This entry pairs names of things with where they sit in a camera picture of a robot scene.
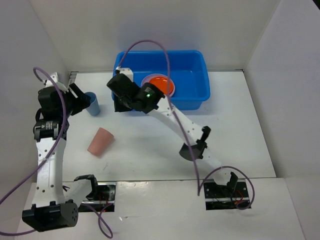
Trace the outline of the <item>blue cup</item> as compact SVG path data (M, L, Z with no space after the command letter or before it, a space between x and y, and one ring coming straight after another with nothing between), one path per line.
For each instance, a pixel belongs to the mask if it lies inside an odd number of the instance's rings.
M101 111L96 94L90 91L85 94L90 97L90 105L86 108L87 112L93 117L99 115Z

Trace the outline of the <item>purple plate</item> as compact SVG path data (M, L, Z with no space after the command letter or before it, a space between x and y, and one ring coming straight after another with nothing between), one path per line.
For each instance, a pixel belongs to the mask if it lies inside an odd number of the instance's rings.
M175 84L164 74L153 73L147 75L141 82L140 86L142 87L145 83L151 83L155 85L159 90L161 90L165 95L169 95L170 97L175 92Z

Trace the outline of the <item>salmon pink cup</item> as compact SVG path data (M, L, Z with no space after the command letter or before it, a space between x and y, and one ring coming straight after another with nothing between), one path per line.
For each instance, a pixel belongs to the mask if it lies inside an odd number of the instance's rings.
M115 137L108 130L100 127L93 137L87 151L95 157L100 157L112 144Z

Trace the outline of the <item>orange plate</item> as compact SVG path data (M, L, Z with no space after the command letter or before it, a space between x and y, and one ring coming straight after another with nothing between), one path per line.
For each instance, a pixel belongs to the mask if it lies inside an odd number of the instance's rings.
M156 86L165 95L172 96L175 92L175 84L171 79L168 80L167 76L162 76L162 75L152 76L148 80L148 82Z

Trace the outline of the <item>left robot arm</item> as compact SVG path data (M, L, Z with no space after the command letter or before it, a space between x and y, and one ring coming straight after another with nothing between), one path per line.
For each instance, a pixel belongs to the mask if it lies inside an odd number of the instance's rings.
M33 128L38 153L37 182L31 208L22 212L24 223L38 232L74 227L79 207L94 200L100 188L93 174L77 176L63 189L63 159L67 145L68 118L90 104L90 98L76 84L55 88L47 82L38 91L40 109Z

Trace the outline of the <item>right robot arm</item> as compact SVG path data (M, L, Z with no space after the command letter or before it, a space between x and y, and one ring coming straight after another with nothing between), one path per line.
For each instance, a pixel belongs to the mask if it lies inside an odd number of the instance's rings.
M117 70L106 86L112 91L115 112L136 111L154 117L183 140L179 150L183 159L194 164L199 160L208 165L210 171L224 168L207 144L211 128L190 120L154 84L146 82L138 86L127 74Z

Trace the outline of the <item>blue plastic bin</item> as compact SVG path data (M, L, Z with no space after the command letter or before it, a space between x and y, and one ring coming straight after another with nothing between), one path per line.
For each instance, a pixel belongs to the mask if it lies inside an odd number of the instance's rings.
M129 51L118 54L116 67L130 68L133 81L141 87L150 74L163 74L172 80L175 91L170 98L178 110L197 110L209 99L210 82L203 55L196 50Z

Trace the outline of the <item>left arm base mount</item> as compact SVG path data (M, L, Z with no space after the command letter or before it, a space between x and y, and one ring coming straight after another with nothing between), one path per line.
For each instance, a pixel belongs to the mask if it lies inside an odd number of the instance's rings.
M89 206L97 212L113 212L115 209L115 183L98 182L92 186L89 180L79 180L64 182L62 188L65 201L73 201L79 212L92 212Z

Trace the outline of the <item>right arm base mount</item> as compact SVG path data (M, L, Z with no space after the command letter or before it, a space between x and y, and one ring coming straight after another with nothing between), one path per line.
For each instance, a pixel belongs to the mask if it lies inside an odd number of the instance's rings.
M205 182L203 191L207 211L245 208L250 203L244 179L237 182L234 192L230 192L225 185L218 185L214 181Z

